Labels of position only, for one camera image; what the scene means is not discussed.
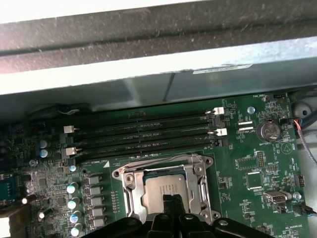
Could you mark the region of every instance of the black plastic part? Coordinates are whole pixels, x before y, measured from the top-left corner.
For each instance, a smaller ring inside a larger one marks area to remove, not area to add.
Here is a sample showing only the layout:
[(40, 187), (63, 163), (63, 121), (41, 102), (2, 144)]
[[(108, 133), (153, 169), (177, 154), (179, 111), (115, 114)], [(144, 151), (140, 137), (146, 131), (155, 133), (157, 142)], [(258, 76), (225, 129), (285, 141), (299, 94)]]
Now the black plastic part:
[(67, 159), (67, 166), (73, 166), (76, 165), (76, 160), (75, 159)]
[(276, 203), (273, 205), (275, 210), (279, 212), (279, 214), (287, 213), (286, 204), (285, 203)]
[(84, 238), (131, 238), (141, 227), (140, 220), (126, 217), (85, 235)]
[(220, 218), (213, 223), (213, 232), (219, 238), (272, 238), (272, 236), (256, 229), (233, 221), (229, 218)]
[(163, 195), (164, 213), (178, 217), (185, 214), (185, 208), (181, 195)]
[(306, 187), (304, 175), (294, 175), (296, 187)]
[(147, 238), (172, 238), (174, 234), (174, 217), (165, 213), (155, 216)]
[(293, 211), (301, 216), (315, 216), (316, 212), (305, 203), (293, 205)]
[(193, 214), (181, 215), (179, 223), (184, 238), (215, 238), (211, 231), (206, 230), (203, 223)]

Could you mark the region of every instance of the cable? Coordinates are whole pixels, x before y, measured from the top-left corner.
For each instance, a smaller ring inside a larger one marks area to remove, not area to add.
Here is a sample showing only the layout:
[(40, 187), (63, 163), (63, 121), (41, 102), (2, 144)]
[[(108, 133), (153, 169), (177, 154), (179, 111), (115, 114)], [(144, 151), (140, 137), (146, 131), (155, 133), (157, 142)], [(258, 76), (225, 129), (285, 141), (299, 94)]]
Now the cable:
[(52, 106), (42, 108), (40, 110), (31, 112), (31, 113), (26, 113), (25, 118), (22, 122), (23, 127), (26, 131), (27, 135), (31, 135), (31, 129), (30, 129), (30, 122), (35, 119), (40, 119), (43, 116), (50, 115), (50, 117), (55, 117), (58, 116), (58, 114), (62, 115), (73, 115), (75, 113), (91, 113), (91, 105), (87, 103), (76, 103), (76, 104), (54, 104)]
[(298, 133), (298, 135), (299, 135), (299, 137), (300, 137), (300, 139), (301, 139), (301, 141), (302, 141), (303, 147), (304, 147), (304, 149), (305, 149), (305, 151), (306, 151), (308, 157), (309, 157), (309, 158), (314, 162), (314, 164), (317, 166), (317, 160), (314, 158), (314, 156), (313, 156), (311, 150), (310, 150), (309, 147), (308, 147), (308, 144), (307, 144), (307, 142), (306, 142), (306, 140), (305, 140), (305, 137), (304, 137), (304, 135), (303, 135), (303, 132), (302, 132), (302, 129), (301, 129), (301, 126), (300, 126), (298, 120), (294, 120), (294, 123), (295, 123), (295, 125), (296, 125), (296, 127), (297, 127), (297, 133)]

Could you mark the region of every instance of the black connector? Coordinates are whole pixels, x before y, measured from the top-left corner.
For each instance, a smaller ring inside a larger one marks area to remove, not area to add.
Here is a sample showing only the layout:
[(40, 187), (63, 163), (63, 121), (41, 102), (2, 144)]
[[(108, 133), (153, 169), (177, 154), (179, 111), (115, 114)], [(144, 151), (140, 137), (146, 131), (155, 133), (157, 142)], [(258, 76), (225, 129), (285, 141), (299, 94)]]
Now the black connector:
[(304, 175), (294, 175), (295, 185), (296, 187), (305, 187), (305, 177)]
[(67, 159), (67, 166), (74, 166), (76, 165), (76, 160), (75, 159)]
[(305, 203), (293, 205), (293, 211), (301, 216), (316, 216), (317, 213), (309, 206), (306, 206)]
[(276, 203), (273, 205), (274, 209), (279, 212), (279, 214), (287, 213), (286, 204), (285, 203)]

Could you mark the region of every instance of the capacitor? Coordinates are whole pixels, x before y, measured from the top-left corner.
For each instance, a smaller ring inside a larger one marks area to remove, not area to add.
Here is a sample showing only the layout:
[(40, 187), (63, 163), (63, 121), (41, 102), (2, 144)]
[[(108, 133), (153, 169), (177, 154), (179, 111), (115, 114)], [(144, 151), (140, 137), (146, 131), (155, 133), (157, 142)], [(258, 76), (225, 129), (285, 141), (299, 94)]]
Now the capacitor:
[(77, 168), (76, 168), (75, 165), (69, 166), (69, 171), (71, 171), (71, 172), (75, 172), (76, 169), (77, 169)]
[(73, 224), (77, 223), (78, 220), (81, 218), (81, 212), (80, 211), (75, 211), (70, 217), (69, 221)]
[(45, 209), (44, 211), (42, 212), (39, 212), (39, 218), (40, 219), (44, 219), (45, 217), (47, 217), (50, 213), (53, 212), (53, 209), (52, 208), (47, 208)]
[(51, 150), (48, 150), (48, 149), (40, 150), (40, 157), (41, 158), (46, 158), (46, 157), (50, 156), (51, 154), (52, 154)]
[(80, 224), (80, 223), (77, 223), (74, 228), (71, 229), (70, 231), (70, 234), (73, 236), (73, 237), (77, 237), (79, 236), (79, 234), (83, 231), (83, 225)]
[(67, 186), (66, 191), (69, 194), (73, 194), (77, 189), (78, 189), (79, 185), (76, 182), (72, 182), (69, 186)]
[(68, 202), (67, 207), (69, 209), (75, 209), (79, 203), (80, 203), (80, 199), (78, 197), (74, 197)]
[(35, 200), (36, 200), (36, 195), (31, 194), (22, 199), (22, 204), (29, 204), (30, 202), (33, 202)]
[(45, 149), (46, 147), (49, 147), (50, 145), (49, 145), (49, 143), (46, 141), (46, 140), (40, 140), (39, 141), (39, 147), (41, 148), (41, 149)]

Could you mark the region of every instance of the screw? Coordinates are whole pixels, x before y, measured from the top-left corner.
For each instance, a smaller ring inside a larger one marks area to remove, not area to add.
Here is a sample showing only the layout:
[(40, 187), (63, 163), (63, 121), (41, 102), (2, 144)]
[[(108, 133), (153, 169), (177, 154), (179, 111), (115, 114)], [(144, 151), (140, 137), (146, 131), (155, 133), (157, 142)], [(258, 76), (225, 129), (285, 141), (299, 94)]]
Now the screw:
[(293, 198), (295, 200), (301, 200), (302, 199), (302, 195), (299, 192), (294, 192), (293, 193)]
[(203, 170), (203, 168), (201, 166), (197, 166), (195, 167), (196, 172), (201, 172)]
[(126, 180), (127, 182), (133, 182), (134, 178), (133, 178), (132, 175), (127, 175), (127, 176), (125, 177), (125, 180)]
[(221, 220), (221, 221), (219, 221), (219, 225), (225, 227), (225, 226), (228, 226), (228, 223), (226, 221), (224, 221), (224, 220)]
[(194, 217), (190, 214), (185, 215), (186, 220), (192, 220)]
[(35, 167), (38, 164), (38, 162), (36, 160), (30, 160), (29, 165), (31, 167)]
[(248, 107), (247, 111), (249, 114), (254, 114), (256, 112), (256, 109), (254, 107)]

